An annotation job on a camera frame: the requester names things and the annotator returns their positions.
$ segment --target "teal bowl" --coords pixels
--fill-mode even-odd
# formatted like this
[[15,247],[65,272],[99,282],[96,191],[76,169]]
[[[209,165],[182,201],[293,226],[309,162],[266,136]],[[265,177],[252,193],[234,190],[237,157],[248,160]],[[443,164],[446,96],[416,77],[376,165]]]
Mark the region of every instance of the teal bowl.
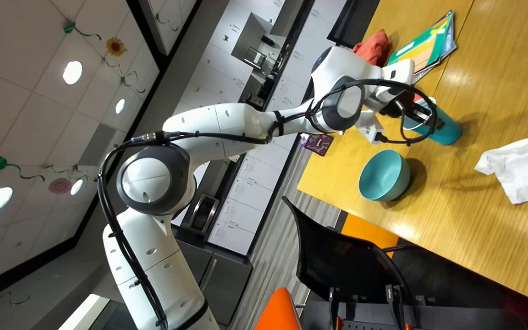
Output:
[[394,200],[405,191],[410,179],[407,160],[394,150],[383,150],[375,154],[362,170],[360,193],[367,200]]

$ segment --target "pink flower decoration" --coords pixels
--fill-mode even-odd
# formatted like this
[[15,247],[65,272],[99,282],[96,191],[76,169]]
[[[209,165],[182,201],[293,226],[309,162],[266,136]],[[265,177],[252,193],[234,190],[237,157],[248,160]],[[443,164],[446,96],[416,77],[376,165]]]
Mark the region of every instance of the pink flower decoration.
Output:
[[72,182],[70,182],[67,178],[59,177],[56,180],[50,182],[50,185],[48,185],[48,190],[57,195],[63,195],[69,192],[72,186]]

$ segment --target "book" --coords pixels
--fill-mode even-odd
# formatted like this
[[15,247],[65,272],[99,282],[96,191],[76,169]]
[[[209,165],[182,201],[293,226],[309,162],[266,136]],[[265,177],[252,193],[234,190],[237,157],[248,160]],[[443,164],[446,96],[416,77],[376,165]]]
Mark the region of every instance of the book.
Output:
[[390,55],[388,64],[412,59],[415,62],[412,82],[415,83],[456,48],[457,44],[453,40],[453,11],[449,11],[427,31]]

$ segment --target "orange cloth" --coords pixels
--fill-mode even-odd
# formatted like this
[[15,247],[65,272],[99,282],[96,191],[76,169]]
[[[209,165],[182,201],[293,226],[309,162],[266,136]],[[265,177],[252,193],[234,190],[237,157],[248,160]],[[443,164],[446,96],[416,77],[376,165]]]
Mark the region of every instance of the orange cloth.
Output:
[[262,312],[254,330],[300,330],[295,305],[286,288],[278,288]]
[[364,58],[371,65],[383,67],[388,58],[390,44],[388,36],[384,30],[380,30],[371,35],[366,41],[362,41],[354,46],[354,53]]

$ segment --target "wooden table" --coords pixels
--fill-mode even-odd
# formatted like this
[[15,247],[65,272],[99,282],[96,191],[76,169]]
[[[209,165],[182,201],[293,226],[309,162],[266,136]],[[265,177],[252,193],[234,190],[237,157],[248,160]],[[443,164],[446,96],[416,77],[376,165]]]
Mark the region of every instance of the wooden table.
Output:
[[[528,138],[528,2],[382,0],[368,34],[384,28],[402,46],[448,9],[458,48],[418,86],[463,136],[451,146],[372,146],[350,129],[311,157],[298,188],[528,296],[528,203],[512,205],[495,176],[473,169],[484,151]],[[399,121],[380,120],[396,137]],[[360,172],[383,149],[406,157],[413,179],[398,201],[367,201]]]

